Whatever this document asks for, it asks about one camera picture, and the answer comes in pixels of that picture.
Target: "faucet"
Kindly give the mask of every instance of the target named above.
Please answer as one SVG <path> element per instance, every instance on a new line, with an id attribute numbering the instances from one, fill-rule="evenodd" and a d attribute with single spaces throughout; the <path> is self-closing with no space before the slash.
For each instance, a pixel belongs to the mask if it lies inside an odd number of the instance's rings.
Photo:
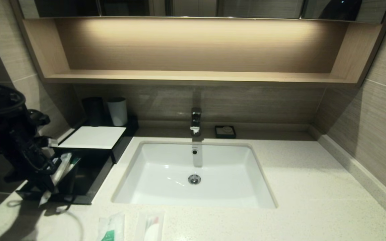
<path id="1" fill-rule="evenodd" d="M 192 108 L 192 122 L 190 125 L 191 135 L 193 137 L 200 136 L 200 116 L 202 114 L 201 108 Z"/>

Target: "sink basin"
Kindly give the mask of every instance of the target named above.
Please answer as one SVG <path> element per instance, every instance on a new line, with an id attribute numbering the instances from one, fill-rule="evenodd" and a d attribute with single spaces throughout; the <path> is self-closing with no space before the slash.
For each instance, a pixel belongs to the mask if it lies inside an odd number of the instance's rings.
<path id="1" fill-rule="evenodd" d="M 229 145 L 143 143 L 112 201 L 276 208 L 253 150 Z"/>

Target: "open shelf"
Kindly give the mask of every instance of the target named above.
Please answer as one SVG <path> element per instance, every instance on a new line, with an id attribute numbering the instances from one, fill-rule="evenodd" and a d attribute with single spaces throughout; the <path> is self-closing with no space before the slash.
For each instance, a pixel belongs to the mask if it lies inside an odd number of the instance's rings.
<path id="1" fill-rule="evenodd" d="M 320 20 L 43 18 L 17 20 L 52 83 L 358 87 L 383 24 Z"/>

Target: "countertop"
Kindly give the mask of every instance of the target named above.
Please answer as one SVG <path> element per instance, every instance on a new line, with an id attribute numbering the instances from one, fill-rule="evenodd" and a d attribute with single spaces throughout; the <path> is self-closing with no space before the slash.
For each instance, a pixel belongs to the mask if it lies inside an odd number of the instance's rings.
<path id="1" fill-rule="evenodd" d="M 151 206 L 112 203 L 141 142 L 191 142 L 189 138 L 134 137 L 114 165 L 91 206 L 38 208 L 11 194 L 0 205 L 0 240 L 96 241 L 99 218 L 122 212 L 125 241 L 134 240 L 139 212 L 164 212 L 164 241 L 383 241 L 386 212 L 307 133 L 278 138 L 204 139 L 204 144 L 248 144 L 256 153 L 277 209 Z"/>

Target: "sink drain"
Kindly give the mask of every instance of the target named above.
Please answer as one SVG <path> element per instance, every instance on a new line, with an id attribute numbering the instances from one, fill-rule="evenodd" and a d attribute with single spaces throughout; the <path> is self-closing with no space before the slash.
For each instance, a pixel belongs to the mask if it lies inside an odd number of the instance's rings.
<path id="1" fill-rule="evenodd" d="M 189 177 L 190 184 L 198 185 L 200 181 L 201 181 L 201 178 L 199 177 L 199 175 L 193 174 L 193 175 L 190 175 Z"/>

